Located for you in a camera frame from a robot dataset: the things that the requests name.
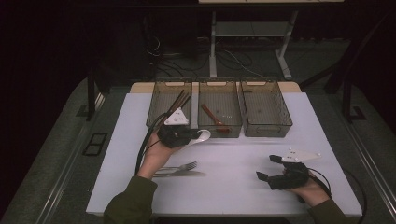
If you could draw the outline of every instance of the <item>sleeve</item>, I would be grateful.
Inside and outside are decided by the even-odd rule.
[[[346,217],[338,205],[332,200],[320,203],[308,209],[316,224],[352,224],[355,219]]]
[[[104,212],[104,222],[148,224],[152,198],[157,184],[140,176],[133,176],[123,193],[114,197]]]

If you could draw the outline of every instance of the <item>plastic container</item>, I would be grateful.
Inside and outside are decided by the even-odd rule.
[[[167,112],[181,92],[191,96],[191,78],[157,78],[151,97],[146,125],[150,127],[156,118]],[[181,107],[181,110],[189,120],[189,125],[191,125],[191,98]]]
[[[242,128],[235,78],[200,78],[198,127],[211,138],[238,138]]]
[[[239,96],[245,136],[286,136],[293,123],[274,78],[242,77]]]

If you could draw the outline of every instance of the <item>fork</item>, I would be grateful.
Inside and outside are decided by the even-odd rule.
[[[160,171],[163,171],[163,170],[176,170],[176,171],[186,170],[187,171],[187,170],[192,170],[196,166],[197,166],[197,162],[194,161],[194,162],[190,162],[190,163],[178,166],[178,167],[163,167],[163,168],[160,168]]]

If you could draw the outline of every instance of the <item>white table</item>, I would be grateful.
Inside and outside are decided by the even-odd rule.
[[[87,213],[101,216],[110,200],[124,191],[134,174],[138,149],[146,127],[151,93],[127,94],[111,137]],[[153,214],[172,217],[291,217],[306,215],[305,204],[284,190],[270,190],[256,171],[280,175],[283,166],[269,155],[283,156],[289,148],[319,152],[306,161],[332,185],[332,196],[348,216],[361,216],[361,207],[349,186],[305,93],[284,93],[293,126],[285,138],[209,139],[174,154],[167,166],[197,161],[194,170],[206,176],[154,178]],[[197,94],[192,96],[197,105]]]

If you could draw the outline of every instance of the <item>wire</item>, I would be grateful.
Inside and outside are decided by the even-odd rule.
[[[242,54],[242,55],[244,55],[244,56],[248,59],[248,63],[242,63],[242,61],[241,61],[240,59],[238,59],[238,61],[239,61],[242,65],[244,65],[244,66],[251,66],[251,65],[253,65],[253,60],[251,59],[250,56],[248,56],[246,53],[242,53],[242,52],[239,52],[239,53]],[[240,65],[240,63],[235,62],[235,59],[234,59],[234,58],[232,58],[232,59],[230,60],[230,59],[227,59],[227,58],[223,57],[221,54],[217,54],[217,55],[220,56],[220,57],[222,57],[222,58],[224,58],[224,60],[226,60],[226,61],[228,61],[228,62],[230,62],[230,63],[235,63],[235,64]]]
[[[324,178],[324,180],[326,180],[327,186],[328,186],[328,188],[329,188],[329,192],[332,192],[332,187],[330,186],[329,180],[326,178],[326,176],[324,176],[321,172],[319,172],[319,171],[317,171],[317,170],[315,170],[315,169],[308,168],[308,170],[314,171],[315,173],[321,175],[321,176]]]
[[[224,42],[225,41],[221,41],[221,42],[218,41],[216,43],[216,45],[220,45],[219,46],[220,48],[227,49],[227,50],[230,50],[230,48],[232,48],[233,51],[240,51],[240,50],[242,50],[243,47],[246,47],[246,46],[251,46],[251,47],[254,46],[254,48],[252,48],[252,49],[258,50],[260,52],[267,51],[267,50],[273,50],[273,49],[266,49],[266,48],[271,47],[271,46],[275,47],[276,44],[278,43],[278,42],[272,40],[270,43],[263,44],[263,43],[259,42],[258,38],[255,38],[252,40],[252,39],[246,38],[246,37],[243,37],[242,39],[239,39],[237,37],[234,40],[234,42],[232,42],[232,43],[227,42],[228,45],[226,45],[226,46],[224,46]]]
[[[178,72],[178,74],[179,74],[181,77],[184,77],[184,75],[183,75],[183,74],[181,74],[181,72],[180,72],[180,71],[178,71],[178,70],[177,70],[177,68],[175,68],[175,67],[172,67],[171,65],[168,65],[168,64],[165,64],[165,63],[159,63],[158,65],[163,65],[163,66],[165,66],[165,67],[172,68],[173,70],[177,71],[177,72]]]
[[[239,70],[244,69],[243,67],[241,67],[238,63],[235,63],[234,61],[233,61],[233,63],[238,64],[238,66],[237,67],[231,67],[230,65],[225,63],[223,61],[223,59],[226,60],[221,54],[218,54],[218,53],[216,54],[216,60],[218,60],[224,67],[226,67],[228,69],[235,70],[235,71],[239,71]]]
[[[162,72],[164,72],[164,73],[166,73],[166,75],[168,75],[169,77],[173,77],[173,76],[172,76],[170,73],[168,73],[166,70],[161,69],[161,68],[159,68],[159,67],[157,67],[157,69],[160,70],[160,71],[162,71]]]
[[[134,168],[134,174],[137,175],[137,172],[139,172],[140,169],[140,165],[142,163],[143,160],[143,155],[145,154],[145,148],[146,145],[149,141],[149,138],[151,137],[151,134],[154,132],[154,127],[157,125],[157,122],[162,119],[163,117],[165,117],[168,113],[163,113],[160,116],[158,116],[158,118],[156,118],[154,120],[154,122],[152,122],[151,126],[148,128],[148,132],[146,133],[145,139],[143,140],[142,146],[139,149],[139,152],[137,154],[137,159],[136,159],[136,167]]]
[[[197,54],[208,53],[208,47],[200,47],[197,49]],[[183,58],[190,58],[191,56],[186,55],[185,53],[181,52],[171,52],[171,53],[163,53],[163,57],[167,59],[183,59]]]
[[[314,46],[311,49],[306,50],[302,55],[300,55],[296,60],[294,60],[292,63],[289,63],[289,65],[282,69],[282,71],[285,71],[287,69],[290,69],[295,63],[300,61],[307,53],[309,53],[311,50],[313,50],[317,46],[317,43],[314,44]]]
[[[358,178],[356,176],[354,176],[351,172],[349,172],[347,169],[345,169],[344,167],[341,167],[341,169],[343,169],[343,171],[347,174],[349,174],[354,180],[355,182],[358,184],[359,188],[361,189],[361,195],[363,197],[363,208],[361,211],[361,218],[359,218],[358,224],[362,223],[364,218],[366,217],[367,214],[367,194],[366,191],[364,190],[363,186],[361,185],[361,183],[359,182]]]
[[[243,64],[241,64],[241,63],[239,62],[239,60],[238,60],[230,51],[228,51],[228,50],[226,50],[226,49],[225,49],[224,51],[226,51],[226,52],[229,53],[231,56],[233,56],[233,58],[235,58],[235,60],[236,60],[245,70],[247,70],[249,73],[255,74],[255,75],[259,76],[259,77],[264,77],[264,76],[262,76],[262,75],[260,75],[260,74],[258,74],[258,73],[255,73],[255,72],[253,72],[253,71],[247,69]]]
[[[159,143],[160,141],[161,141],[161,139],[157,140],[155,143],[151,144],[149,147],[146,147],[146,150],[143,152],[143,155],[145,155],[146,152],[147,152],[151,147],[153,147],[155,144]]]
[[[194,71],[191,71],[191,72],[194,73],[194,75],[195,75],[194,81],[197,81],[198,80],[198,74],[196,74],[196,72],[194,72]]]
[[[256,32],[254,32],[254,27],[252,22],[250,22],[250,28],[251,28],[251,32],[253,32],[253,36],[256,36]]]
[[[161,41],[157,38],[157,36],[153,36],[156,40],[157,40],[157,47],[155,47],[155,49],[153,50],[154,52],[151,52],[151,50],[146,50],[146,52],[148,53],[148,54],[151,54],[152,56],[155,56],[155,57],[160,57],[161,56],[161,54],[157,51],[159,48],[160,48],[160,45],[161,45]]]
[[[164,62],[165,62],[165,63],[171,63],[171,64],[173,64],[174,66],[176,66],[177,68],[179,68],[179,69],[181,69],[181,70],[191,72],[191,71],[197,71],[197,70],[202,69],[202,68],[205,66],[205,64],[207,63],[208,58],[209,58],[209,57],[205,57],[204,63],[201,64],[200,66],[196,67],[196,68],[184,68],[184,67],[181,67],[180,65],[178,65],[178,64],[176,64],[176,63],[170,62],[169,60],[164,60]]]

